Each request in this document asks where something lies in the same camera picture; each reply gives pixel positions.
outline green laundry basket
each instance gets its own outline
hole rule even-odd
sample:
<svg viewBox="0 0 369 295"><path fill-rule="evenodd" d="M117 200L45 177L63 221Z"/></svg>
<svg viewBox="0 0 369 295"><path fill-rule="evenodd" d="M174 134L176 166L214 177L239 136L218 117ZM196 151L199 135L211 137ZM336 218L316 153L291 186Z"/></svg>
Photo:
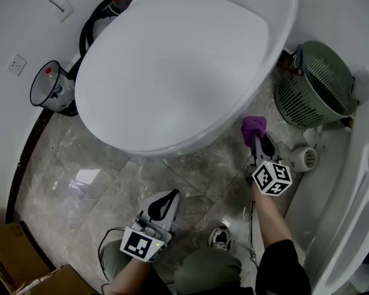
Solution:
<svg viewBox="0 0 369 295"><path fill-rule="evenodd" d="M351 96L354 79L331 48L305 42L283 66L286 72L276 89L276 104L289 124L312 128L355 111L358 101Z"/></svg>

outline trash can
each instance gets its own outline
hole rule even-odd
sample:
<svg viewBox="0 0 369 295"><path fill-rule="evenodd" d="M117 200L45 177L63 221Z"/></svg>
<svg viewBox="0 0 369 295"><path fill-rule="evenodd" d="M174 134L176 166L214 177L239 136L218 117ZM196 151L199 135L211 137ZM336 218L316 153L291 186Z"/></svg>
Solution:
<svg viewBox="0 0 369 295"><path fill-rule="evenodd" d="M356 109L354 79L342 59L328 46L309 41L283 63L286 70L276 89L283 118L299 128L313 128L345 117Z"/></svg>
<svg viewBox="0 0 369 295"><path fill-rule="evenodd" d="M74 81L66 77L59 62L50 61L37 73L30 90L30 102L63 114L69 106L75 106Z"/></svg>

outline toilet seat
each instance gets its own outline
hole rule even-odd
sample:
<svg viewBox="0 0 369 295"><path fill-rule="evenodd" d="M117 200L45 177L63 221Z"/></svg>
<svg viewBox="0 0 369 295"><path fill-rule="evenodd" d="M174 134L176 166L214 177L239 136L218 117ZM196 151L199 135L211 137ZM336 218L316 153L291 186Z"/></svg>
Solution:
<svg viewBox="0 0 369 295"><path fill-rule="evenodd" d="M268 25L225 0L141 0L87 52L76 80L86 127L133 154L176 155L236 108Z"/></svg>

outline green pants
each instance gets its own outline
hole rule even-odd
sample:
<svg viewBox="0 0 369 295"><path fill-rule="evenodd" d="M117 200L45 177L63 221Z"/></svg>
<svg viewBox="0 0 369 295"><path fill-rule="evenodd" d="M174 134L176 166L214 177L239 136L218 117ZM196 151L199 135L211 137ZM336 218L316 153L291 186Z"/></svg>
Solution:
<svg viewBox="0 0 369 295"><path fill-rule="evenodd" d="M103 270L110 281L130 262L131 257L120 251L122 241L107 244L101 251ZM201 248L190 254L175 272L174 282L179 294L187 295L224 286L239 286L240 261L227 251L214 248ZM145 291L160 291L159 294L171 294L152 270L143 286Z"/></svg>

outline marble floor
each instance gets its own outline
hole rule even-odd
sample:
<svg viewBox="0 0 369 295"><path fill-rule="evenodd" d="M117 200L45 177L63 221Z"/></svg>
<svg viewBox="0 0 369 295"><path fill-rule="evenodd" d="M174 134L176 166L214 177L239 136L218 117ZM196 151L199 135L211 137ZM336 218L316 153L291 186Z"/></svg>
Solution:
<svg viewBox="0 0 369 295"><path fill-rule="evenodd" d="M281 156L305 143L302 132L287 124L274 101L275 73L260 88L244 116L264 116L268 132L278 142ZM131 156L94 137L79 116L55 114L33 152L20 187L16 213L51 261L71 264L97 291L106 283L97 259L105 232L132 222L140 202L174 188L181 202L170 248L156 263L161 277L170 281L187 254L206 245L210 231L221 223L234 236L232 253L242 262L242 285L254 286L256 268L248 252L252 191L244 181L252 161L238 120L220 138L199 152L174 159ZM301 175L276 198L285 214ZM112 232L106 242L121 235ZM257 215L253 215L257 260L263 244Z"/></svg>

